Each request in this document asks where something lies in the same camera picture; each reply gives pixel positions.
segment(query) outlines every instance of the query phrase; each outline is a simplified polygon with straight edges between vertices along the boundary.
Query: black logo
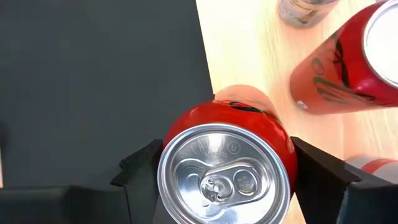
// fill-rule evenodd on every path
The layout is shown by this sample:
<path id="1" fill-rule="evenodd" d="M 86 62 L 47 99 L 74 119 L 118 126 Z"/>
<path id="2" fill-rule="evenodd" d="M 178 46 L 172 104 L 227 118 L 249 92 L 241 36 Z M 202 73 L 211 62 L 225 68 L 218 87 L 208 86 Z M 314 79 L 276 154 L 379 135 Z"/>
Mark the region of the black logo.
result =
<path id="1" fill-rule="evenodd" d="M 343 46 L 338 38 L 338 34 L 334 33 L 328 41 L 333 42 L 332 48 L 324 49 L 319 55 L 325 58 L 326 62 L 332 63 L 336 68 L 340 69 L 342 85 L 336 85 L 322 78 L 325 74 L 325 66 L 319 57 L 314 57 L 311 62 L 312 71 L 316 75 L 313 77 L 312 82 L 317 88 L 317 92 L 322 96 L 325 101 L 331 103 L 338 103 L 342 105 L 350 105 L 350 101 L 360 101 L 368 104 L 375 104 L 375 97 L 363 93 L 354 93 L 349 88 L 349 75 L 343 57 Z"/>
<path id="2" fill-rule="evenodd" d="M 253 107 L 253 106 L 244 104 L 244 103 L 242 103 L 242 102 L 240 102 L 240 101 L 230 101 L 230 102 L 229 102 L 229 106 L 230 106 L 231 108 L 233 108 L 233 109 L 236 109 L 236 110 L 248 111 L 248 112 L 255 112 L 255 113 L 262 113 L 262 114 L 268 115 L 268 116 L 270 116 L 271 118 L 274 118 L 279 124 L 282 124 L 282 123 L 279 121 L 278 117 L 275 116 L 273 113 L 268 112 L 268 111 L 264 111 L 264 110 L 257 109 L 257 108 L 255 108 L 255 107 Z"/>

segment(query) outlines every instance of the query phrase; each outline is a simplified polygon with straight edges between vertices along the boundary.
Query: can lid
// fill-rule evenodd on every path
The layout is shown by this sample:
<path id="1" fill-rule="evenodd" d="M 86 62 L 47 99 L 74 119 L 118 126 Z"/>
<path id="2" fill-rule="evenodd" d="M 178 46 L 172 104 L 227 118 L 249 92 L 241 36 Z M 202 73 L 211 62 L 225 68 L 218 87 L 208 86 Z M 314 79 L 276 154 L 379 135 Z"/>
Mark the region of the can lid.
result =
<path id="1" fill-rule="evenodd" d="M 278 155 L 229 124 L 177 135 L 162 153 L 157 178 L 177 223 L 280 223 L 289 207 L 289 178 Z"/>
<path id="2" fill-rule="evenodd" d="M 371 68 L 387 84 L 398 88 L 398 0 L 385 2 L 364 30 L 364 54 Z"/>
<path id="3" fill-rule="evenodd" d="M 315 5 L 326 5 L 329 3 L 337 2 L 338 0 L 304 0 L 306 3 Z"/>

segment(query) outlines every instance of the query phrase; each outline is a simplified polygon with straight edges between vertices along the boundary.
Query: black plastic part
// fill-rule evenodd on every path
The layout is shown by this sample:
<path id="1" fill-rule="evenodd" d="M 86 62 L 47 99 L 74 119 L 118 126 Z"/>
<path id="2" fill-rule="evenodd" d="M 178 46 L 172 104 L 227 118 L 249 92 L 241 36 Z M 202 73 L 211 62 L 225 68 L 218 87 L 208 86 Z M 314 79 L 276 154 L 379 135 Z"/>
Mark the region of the black plastic part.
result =
<path id="1" fill-rule="evenodd" d="M 84 185 L 2 189 L 0 223 L 151 223 L 161 149 L 153 140 Z"/>
<path id="2" fill-rule="evenodd" d="M 214 99 L 190 0 L 1 0 L 6 187 L 84 182 Z"/>
<path id="3" fill-rule="evenodd" d="M 398 223 L 398 185 L 367 174 L 292 137 L 298 159 L 296 194 L 312 223 Z"/>

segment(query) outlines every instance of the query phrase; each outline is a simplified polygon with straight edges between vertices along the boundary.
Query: light wood surface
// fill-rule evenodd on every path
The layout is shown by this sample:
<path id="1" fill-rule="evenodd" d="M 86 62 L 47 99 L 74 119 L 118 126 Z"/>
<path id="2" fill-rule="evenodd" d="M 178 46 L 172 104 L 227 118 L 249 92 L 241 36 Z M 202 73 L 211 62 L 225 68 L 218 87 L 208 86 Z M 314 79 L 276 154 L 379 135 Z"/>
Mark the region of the light wood surface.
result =
<path id="1" fill-rule="evenodd" d="M 347 159 L 358 154 L 398 158 L 398 110 L 314 116 L 289 95 L 294 67 L 345 21 L 375 0 L 341 0 L 311 29 L 278 15 L 279 0 L 197 0 L 213 91 L 252 85 L 272 100 L 287 132 Z M 284 223 L 305 223 L 294 197 Z"/>

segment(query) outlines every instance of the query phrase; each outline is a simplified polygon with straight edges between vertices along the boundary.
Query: soda can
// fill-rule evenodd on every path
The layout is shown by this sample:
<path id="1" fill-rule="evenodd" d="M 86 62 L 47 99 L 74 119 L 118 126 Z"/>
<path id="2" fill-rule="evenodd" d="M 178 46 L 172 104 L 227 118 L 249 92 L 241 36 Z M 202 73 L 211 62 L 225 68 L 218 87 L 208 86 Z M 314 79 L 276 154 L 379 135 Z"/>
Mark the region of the soda can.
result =
<path id="1" fill-rule="evenodd" d="M 398 106 L 398 1 L 359 11 L 293 71 L 290 94 L 312 114 Z"/>
<path id="2" fill-rule="evenodd" d="M 361 155 L 347 159 L 346 163 L 393 184 L 398 184 L 398 161 L 395 159 Z"/>
<path id="3" fill-rule="evenodd" d="M 294 146 L 268 97 L 230 86 L 172 125 L 159 162 L 177 223 L 280 223 L 297 175 Z"/>
<path id="4" fill-rule="evenodd" d="M 290 25 L 312 27 L 325 18 L 338 0 L 280 0 L 279 15 Z"/>

